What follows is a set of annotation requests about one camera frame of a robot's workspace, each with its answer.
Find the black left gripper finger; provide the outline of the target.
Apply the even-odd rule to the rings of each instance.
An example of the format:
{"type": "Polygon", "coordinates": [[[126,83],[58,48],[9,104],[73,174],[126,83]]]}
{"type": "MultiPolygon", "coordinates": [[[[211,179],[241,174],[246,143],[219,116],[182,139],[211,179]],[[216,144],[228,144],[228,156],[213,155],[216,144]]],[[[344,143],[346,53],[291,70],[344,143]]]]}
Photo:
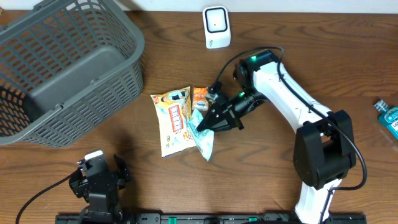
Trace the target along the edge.
{"type": "Polygon", "coordinates": [[[80,168],[77,168],[77,170],[72,173],[69,179],[69,186],[75,196],[77,196],[78,198],[82,198],[84,196],[83,188],[85,187],[85,183],[80,168]]]}
{"type": "Polygon", "coordinates": [[[130,182],[131,175],[125,160],[123,160],[121,157],[118,157],[117,155],[114,155],[113,157],[118,167],[115,171],[115,174],[118,177],[118,183],[126,184],[127,182],[130,182]]]}

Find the teal wet wipes pack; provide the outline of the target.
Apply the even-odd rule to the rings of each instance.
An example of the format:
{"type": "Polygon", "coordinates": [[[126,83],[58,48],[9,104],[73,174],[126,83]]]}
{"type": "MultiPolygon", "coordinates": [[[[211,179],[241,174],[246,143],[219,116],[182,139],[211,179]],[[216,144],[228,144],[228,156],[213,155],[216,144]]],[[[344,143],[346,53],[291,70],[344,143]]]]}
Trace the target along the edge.
{"type": "Polygon", "coordinates": [[[209,161],[213,152],[213,143],[215,138],[214,131],[206,129],[198,131],[198,125],[203,121],[203,115],[199,110],[194,109],[188,122],[188,128],[192,134],[193,140],[201,152],[202,156],[209,161]]]}

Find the yellow snack bag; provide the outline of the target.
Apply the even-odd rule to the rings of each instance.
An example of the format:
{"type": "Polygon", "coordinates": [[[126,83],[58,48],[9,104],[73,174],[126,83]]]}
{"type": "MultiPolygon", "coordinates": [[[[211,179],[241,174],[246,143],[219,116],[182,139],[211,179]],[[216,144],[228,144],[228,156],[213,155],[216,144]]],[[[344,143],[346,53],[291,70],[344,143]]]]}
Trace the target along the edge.
{"type": "Polygon", "coordinates": [[[187,126],[192,116],[191,87],[151,95],[159,120],[161,156],[195,147],[187,126]]]}

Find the blue mouthwash bottle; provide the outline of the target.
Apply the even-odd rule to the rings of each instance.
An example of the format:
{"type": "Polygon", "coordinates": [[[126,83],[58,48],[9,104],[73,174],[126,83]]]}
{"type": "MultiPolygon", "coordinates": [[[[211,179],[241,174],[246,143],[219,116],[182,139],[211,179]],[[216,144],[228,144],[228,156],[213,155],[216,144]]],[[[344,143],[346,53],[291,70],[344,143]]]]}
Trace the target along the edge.
{"type": "Polygon", "coordinates": [[[378,121],[397,139],[397,107],[390,108],[383,100],[379,100],[374,107],[379,112],[378,121]]]}

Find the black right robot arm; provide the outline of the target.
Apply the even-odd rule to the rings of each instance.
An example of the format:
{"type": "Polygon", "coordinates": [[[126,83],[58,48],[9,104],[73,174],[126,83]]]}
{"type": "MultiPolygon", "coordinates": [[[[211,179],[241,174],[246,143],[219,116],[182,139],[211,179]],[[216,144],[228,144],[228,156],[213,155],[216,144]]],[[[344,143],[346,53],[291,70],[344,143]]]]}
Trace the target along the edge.
{"type": "Polygon", "coordinates": [[[312,98],[271,48],[257,48],[241,58],[233,77],[242,91],[228,98],[216,80],[208,88],[213,103],[197,131],[243,129],[243,116],[272,103],[295,132],[293,163],[302,180],[295,214],[302,223],[325,222],[333,191],[356,165],[350,116],[343,110],[332,112],[312,98]]]}

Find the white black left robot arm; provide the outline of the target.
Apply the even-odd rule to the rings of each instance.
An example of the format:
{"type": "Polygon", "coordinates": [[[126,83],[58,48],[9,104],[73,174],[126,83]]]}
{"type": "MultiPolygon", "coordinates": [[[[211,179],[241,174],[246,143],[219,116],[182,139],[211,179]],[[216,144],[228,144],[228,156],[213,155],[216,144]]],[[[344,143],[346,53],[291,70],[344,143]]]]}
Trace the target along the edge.
{"type": "Polygon", "coordinates": [[[118,191],[131,181],[130,171],[123,159],[114,155],[117,169],[109,169],[102,150],[90,152],[78,162],[79,168],[69,179],[69,186],[78,198],[89,205],[84,208],[78,223],[121,223],[118,191]]]}

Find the white barcode scanner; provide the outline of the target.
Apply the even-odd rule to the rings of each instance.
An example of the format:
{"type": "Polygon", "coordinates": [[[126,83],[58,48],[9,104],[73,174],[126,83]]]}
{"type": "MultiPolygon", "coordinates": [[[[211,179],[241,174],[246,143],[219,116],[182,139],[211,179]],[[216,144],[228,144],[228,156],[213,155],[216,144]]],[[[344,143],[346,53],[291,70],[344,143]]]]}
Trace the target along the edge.
{"type": "Polygon", "coordinates": [[[231,43],[231,27],[228,10],[224,6],[211,6],[202,12],[205,44],[208,49],[228,47],[231,43]]]}

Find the dark grey plastic basket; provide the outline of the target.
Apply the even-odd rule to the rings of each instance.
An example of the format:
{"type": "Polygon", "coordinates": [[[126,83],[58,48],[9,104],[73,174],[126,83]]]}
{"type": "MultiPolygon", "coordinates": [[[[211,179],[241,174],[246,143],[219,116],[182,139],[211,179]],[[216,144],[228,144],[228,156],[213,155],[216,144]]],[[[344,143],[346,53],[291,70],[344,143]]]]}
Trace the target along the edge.
{"type": "Polygon", "coordinates": [[[134,101],[145,40],[114,1],[42,1],[1,27],[1,144],[73,144],[134,101]]]}

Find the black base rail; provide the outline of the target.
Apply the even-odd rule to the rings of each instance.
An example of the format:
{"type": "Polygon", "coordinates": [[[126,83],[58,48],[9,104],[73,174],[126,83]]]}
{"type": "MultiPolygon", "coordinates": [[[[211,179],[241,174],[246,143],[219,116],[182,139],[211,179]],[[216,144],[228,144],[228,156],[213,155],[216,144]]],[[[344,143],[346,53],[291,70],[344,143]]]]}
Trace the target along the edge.
{"type": "MultiPolygon", "coordinates": [[[[367,224],[365,215],[354,213],[331,214],[325,223],[367,224]]],[[[239,224],[239,223],[300,223],[298,216],[288,212],[262,215],[161,215],[141,213],[131,215],[123,223],[130,224],[239,224]]]]}

